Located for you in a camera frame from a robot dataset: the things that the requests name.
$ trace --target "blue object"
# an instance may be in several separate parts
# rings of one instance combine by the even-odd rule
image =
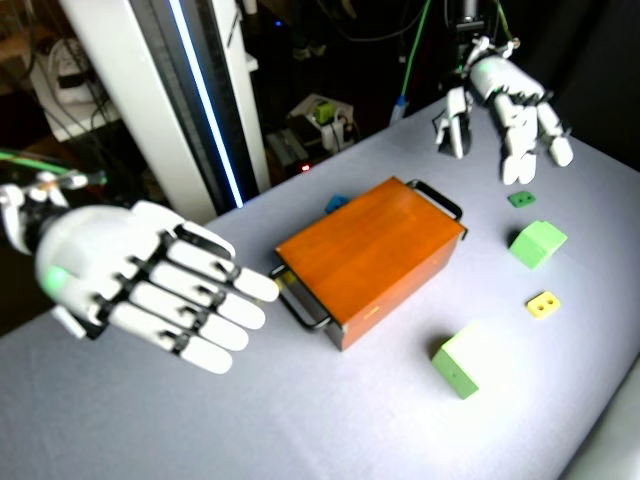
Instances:
[[[349,199],[344,195],[334,195],[331,200],[329,200],[329,203],[327,203],[324,211],[333,213],[339,208],[344,207],[347,203],[349,203]]]

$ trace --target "yellow domino piece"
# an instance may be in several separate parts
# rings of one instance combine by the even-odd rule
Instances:
[[[560,308],[560,300],[551,292],[543,292],[527,303],[527,309],[536,318],[545,318]]]

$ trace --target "sneaker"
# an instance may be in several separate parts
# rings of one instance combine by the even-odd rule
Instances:
[[[323,57],[324,54],[327,53],[327,46],[326,45],[315,45],[315,44],[312,43],[311,45],[309,45],[309,50],[316,57]]]
[[[49,52],[49,76],[61,103],[90,103],[104,93],[89,58],[75,38],[58,40]]]
[[[293,49],[294,60],[298,62],[303,62],[305,60],[309,60],[310,58],[311,58],[311,51],[309,50],[309,47]]]

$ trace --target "white led strip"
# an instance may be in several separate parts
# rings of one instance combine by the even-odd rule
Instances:
[[[236,202],[236,205],[238,207],[242,207],[242,196],[240,195],[240,190],[238,190],[238,184],[236,183],[236,178],[233,175],[233,169],[231,168],[231,163],[229,162],[229,156],[227,155],[227,150],[224,146],[224,142],[222,141],[222,135],[220,134],[218,121],[216,120],[216,116],[213,113],[211,98],[209,97],[207,87],[204,84],[204,77],[202,76],[202,71],[200,70],[200,64],[198,63],[196,51],[193,48],[191,36],[189,35],[189,27],[187,27],[187,22],[184,18],[184,12],[182,11],[180,0],[169,0],[169,5],[171,6],[173,17],[176,21],[176,25],[178,26],[178,33],[180,33],[182,46],[184,47],[184,51],[187,54],[189,68],[191,68],[191,73],[193,74],[193,78],[196,82],[198,95],[200,96],[200,101],[204,106],[204,113],[207,116],[207,121],[209,122],[211,133],[213,133],[213,139],[216,142],[216,147],[218,148],[218,153],[220,154],[220,159],[222,160],[222,166],[224,167],[224,171],[227,174],[227,179],[229,180],[229,185],[231,186],[231,192],[233,193],[233,198]]]

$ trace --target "light green cube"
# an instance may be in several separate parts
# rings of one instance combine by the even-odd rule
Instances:
[[[493,388],[501,378],[504,354],[481,324],[463,328],[447,341],[432,363],[460,398],[465,399],[480,387]]]
[[[526,227],[509,247],[529,268],[547,261],[567,241],[567,236],[549,222],[536,221]]]

